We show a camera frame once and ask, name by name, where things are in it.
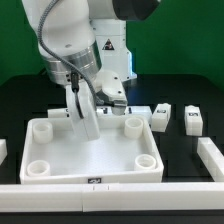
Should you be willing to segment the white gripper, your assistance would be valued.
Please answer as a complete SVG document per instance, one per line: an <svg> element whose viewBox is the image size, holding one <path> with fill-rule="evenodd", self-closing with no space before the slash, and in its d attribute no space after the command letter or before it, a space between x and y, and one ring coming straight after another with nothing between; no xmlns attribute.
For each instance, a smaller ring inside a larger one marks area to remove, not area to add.
<svg viewBox="0 0 224 224"><path fill-rule="evenodd" d="M109 106L116 116L124 114L126 93L119 75L101 70L90 79L73 72L66 86L66 104L71 126L78 141L91 141L100 137L97 107Z"/></svg>

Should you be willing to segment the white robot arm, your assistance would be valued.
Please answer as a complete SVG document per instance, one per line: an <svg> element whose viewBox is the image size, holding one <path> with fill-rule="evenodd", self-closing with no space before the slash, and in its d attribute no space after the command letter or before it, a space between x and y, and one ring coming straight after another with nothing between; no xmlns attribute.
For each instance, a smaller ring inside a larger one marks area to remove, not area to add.
<svg viewBox="0 0 224 224"><path fill-rule="evenodd" d="M50 79L66 89L75 135L99 137L98 105L122 115L122 83L136 77L126 23L147 19L161 0L22 0Z"/></svg>

